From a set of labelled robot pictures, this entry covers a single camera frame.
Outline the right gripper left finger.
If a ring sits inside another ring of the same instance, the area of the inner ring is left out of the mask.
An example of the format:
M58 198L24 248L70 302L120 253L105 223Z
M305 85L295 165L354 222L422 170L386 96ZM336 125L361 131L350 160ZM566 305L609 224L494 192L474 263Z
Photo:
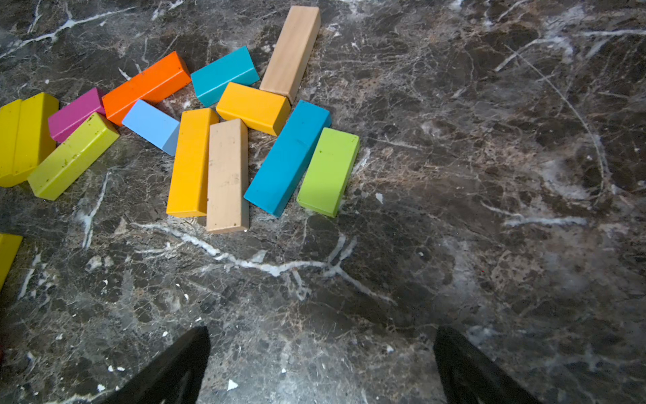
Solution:
M106 403L195 403L210 356L208 328L188 330Z

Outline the magenta block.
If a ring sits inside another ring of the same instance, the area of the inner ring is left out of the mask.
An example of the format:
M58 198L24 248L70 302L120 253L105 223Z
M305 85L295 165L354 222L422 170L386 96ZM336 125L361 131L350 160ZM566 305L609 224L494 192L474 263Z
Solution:
M63 143L93 113L105 115L104 91L93 88L48 119L50 137Z

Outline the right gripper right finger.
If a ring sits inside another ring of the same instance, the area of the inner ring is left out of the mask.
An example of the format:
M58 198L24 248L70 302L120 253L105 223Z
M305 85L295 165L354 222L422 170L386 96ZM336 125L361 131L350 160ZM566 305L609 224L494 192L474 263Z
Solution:
M457 330L441 326L433 345L448 403L540 404Z

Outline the yellow-green long block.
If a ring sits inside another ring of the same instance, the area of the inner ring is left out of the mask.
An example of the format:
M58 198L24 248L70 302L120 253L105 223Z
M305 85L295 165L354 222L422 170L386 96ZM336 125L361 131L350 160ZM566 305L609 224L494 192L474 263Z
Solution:
M112 123L93 113L28 176L35 196L56 200L118 138Z

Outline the yellow long block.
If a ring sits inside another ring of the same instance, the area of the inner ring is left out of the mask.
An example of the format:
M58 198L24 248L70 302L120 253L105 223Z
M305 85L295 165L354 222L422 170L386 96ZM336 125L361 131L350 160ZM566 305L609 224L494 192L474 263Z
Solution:
M0 289L3 288L22 241L22 236L0 234Z

